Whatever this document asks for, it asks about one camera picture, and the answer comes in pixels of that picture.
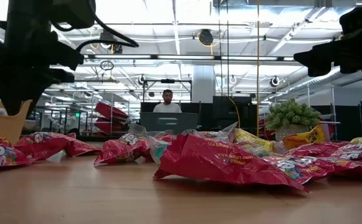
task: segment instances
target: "man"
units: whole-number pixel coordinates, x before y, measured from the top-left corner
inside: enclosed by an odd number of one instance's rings
[[[164,103],[160,103],[155,106],[153,112],[155,113],[182,113],[181,108],[176,104],[172,103],[173,92],[171,90],[164,90],[163,92]]]

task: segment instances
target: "green plant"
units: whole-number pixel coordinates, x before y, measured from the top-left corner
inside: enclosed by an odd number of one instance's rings
[[[269,107],[270,114],[265,118],[269,130],[276,130],[290,124],[316,126],[320,113],[315,112],[307,104],[298,104],[294,99]]]

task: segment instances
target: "potted plant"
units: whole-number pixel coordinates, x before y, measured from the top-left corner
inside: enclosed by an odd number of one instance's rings
[[[265,118],[266,128],[275,131],[280,141],[290,134],[309,131],[310,126],[319,123],[320,113],[307,104],[298,104],[294,99],[269,107],[270,114]]]

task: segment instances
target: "desk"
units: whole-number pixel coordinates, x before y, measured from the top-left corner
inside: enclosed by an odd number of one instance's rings
[[[233,187],[172,178],[156,164],[93,167],[95,156],[0,171],[0,223],[362,223],[362,182]]]

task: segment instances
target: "table surface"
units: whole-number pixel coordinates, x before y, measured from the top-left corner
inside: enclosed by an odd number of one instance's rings
[[[152,180],[152,163],[93,167],[95,156],[0,170],[0,223],[360,223],[362,182],[287,187]]]

